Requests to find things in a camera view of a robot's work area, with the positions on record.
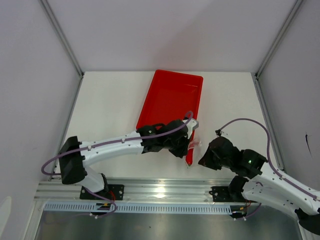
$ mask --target white panel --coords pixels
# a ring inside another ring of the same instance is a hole
[[[85,71],[255,72],[295,0],[50,0]]]
[[[198,112],[202,146],[194,151],[191,167],[169,151],[125,155],[101,161],[91,167],[107,178],[232,179],[224,168],[214,171],[198,165],[215,130],[235,118],[252,118],[264,123],[250,73],[189,72],[203,76]],[[122,136],[136,129],[154,72],[86,72],[71,118],[67,137],[98,141]],[[251,122],[236,122],[225,129],[239,149],[253,149],[266,155],[264,130]]]
[[[320,190],[320,1],[308,0],[262,74],[287,173]],[[306,143],[306,133],[311,154]]]
[[[0,202],[12,197],[1,239],[18,240],[79,80],[36,0],[2,2],[0,29]]]

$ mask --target cable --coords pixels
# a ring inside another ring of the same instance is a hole
[[[244,216],[244,217],[242,217],[242,218],[238,218],[237,220],[245,220],[245,219],[247,219],[247,218],[249,218],[249,217],[252,217],[253,215],[255,215],[255,214],[258,212],[258,210],[260,209],[261,205],[262,205],[262,203],[260,203],[260,204],[258,205],[258,207],[257,207],[252,213],[250,213],[249,215]]]
[[[86,188],[86,187],[85,187],[84,189],[85,189],[88,193],[90,193],[91,195],[93,195],[93,196],[95,196],[95,197],[97,197],[97,198],[99,198],[99,199],[105,200],[105,201],[109,202],[110,204],[112,204],[112,205],[114,206],[114,209],[113,209],[112,211],[109,211],[109,212],[107,212],[106,214],[103,214],[103,215],[100,215],[100,216],[96,215],[96,216],[95,216],[96,219],[97,219],[97,218],[102,218],[102,217],[104,217],[104,216],[111,215],[111,214],[114,214],[114,213],[115,213],[115,211],[117,210],[118,206],[116,205],[116,203],[115,203],[114,201],[112,201],[112,200],[110,200],[110,199],[108,199],[108,198],[105,198],[105,197],[103,197],[103,196],[100,196],[100,195],[98,195],[98,194],[90,191],[90,190],[89,190],[88,188]]]
[[[105,142],[94,144],[94,145],[91,146],[91,148],[94,149],[94,148],[101,147],[101,146],[104,146],[104,145],[122,143],[122,142],[125,142],[125,141],[155,139],[155,138],[163,137],[163,136],[175,133],[175,132],[179,131],[180,129],[184,128],[191,121],[193,115],[194,114],[193,114],[192,111],[188,111],[184,116],[186,118],[189,116],[188,120],[185,123],[183,123],[181,126],[178,126],[177,128],[175,128],[173,130],[170,130],[170,131],[167,131],[167,132],[163,132],[163,133],[160,133],[160,134],[157,134],[157,135],[150,135],[150,136],[129,137],[129,138],[125,138],[124,140],[123,139],[117,139],[117,140],[105,141]],[[88,149],[89,149],[89,147],[86,146],[86,147],[81,147],[81,148],[77,148],[77,149],[74,149],[74,150],[70,150],[70,151],[66,151],[64,153],[58,154],[57,156],[51,158],[50,160],[46,161],[42,165],[41,172],[44,175],[48,175],[48,176],[59,176],[59,175],[61,175],[61,173],[50,173],[50,172],[45,171],[46,166],[48,166],[53,161],[55,161],[55,160],[57,160],[59,158],[62,158],[64,156],[66,156],[66,155],[77,153],[77,152],[81,152],[81,151],[85,151],[85,150],[88,150]]]
[[[249,205],[247,205],[247,200],[245,200],[245,208],[248,210],[250,206],[251,206],[251,201],[249,200]]]
[[[116,200],[116,195],[114,194],[114,192],[113,191],[109,191],[110,192],[110,194],[111,194],[111,196],[112,196],[112,200],[113,201],[115,201]]]
[[[285,182],[287,182],[288,184],[290,184],[291,186],[295,187],[296,189],[300,190],[301,192],[303,192],[304,194],[307,194],[309,197],[312,197],[313,199],[315,200],[319,200],[319,198],[317,198],[316,195],[313,195],[312,193],[304,190],[303,188],[299,187],[298,185],[296,185],[294,182],[288,180],[287,178],[283,178],[283,176],[281,175],[281,173],[278,172],[278,170],[274,167],[274,165],[272,164],[271,162],[271,158],[270,158],[270,134],[267,130],[267,128],[265,126],[263,126],[260,122],[256,121],[256,120],[253,120],[253,119],[250,119],[250,118],[237,118],[237,119],[234,119],[230,122],[228,122],[227,124],[225,124],[223,127],[221,127],[219,130],[222,130],[224,129],[225,127],[227,127],[228,125],[234,123],[234,122],[237,122],[237,121],[249,121],[249,122],[253,122],[255,124],[258,124],[260,127],[263,128],[263,130],[265,131],[266,133],[266,137],[267,137],[267,144],[266,144],[266,156],[267,156],[267,161],[269,163],[269,166],[271,167],[271,169],[273,170],[273,172],[278,175],[282,180],[284,180]]]

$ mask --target metal enclosure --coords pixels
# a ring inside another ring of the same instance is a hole
[[[74,214],[48,212],[42,222]],[[227,215],[118,213],[97,220],[80,216],[66,223],[42,223],[36,240],[300,240],[296,225],[269,207],[247,222]]]

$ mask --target red wire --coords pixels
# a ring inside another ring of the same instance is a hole
[[[112,200],[115,201],[116,200],[116,195],[110,190],[109,193],[112,196]]]

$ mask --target black mounting bracket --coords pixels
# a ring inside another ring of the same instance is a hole
[[[115,196],[116,201],[122,201],[124,199],[125,186],[122,184],[108,184],[108,190],[101,190],[96,192],[97,195],[104,197],[106,199],[113,199],[113,195]],[[82,187],[80,192],[80,199],[82,200],[102,200],[99,197],[91,195],[87,190]]]
[[[234,203],[230,196],[228,186],[212,186],[209,194],[213,197],[215,203]]]

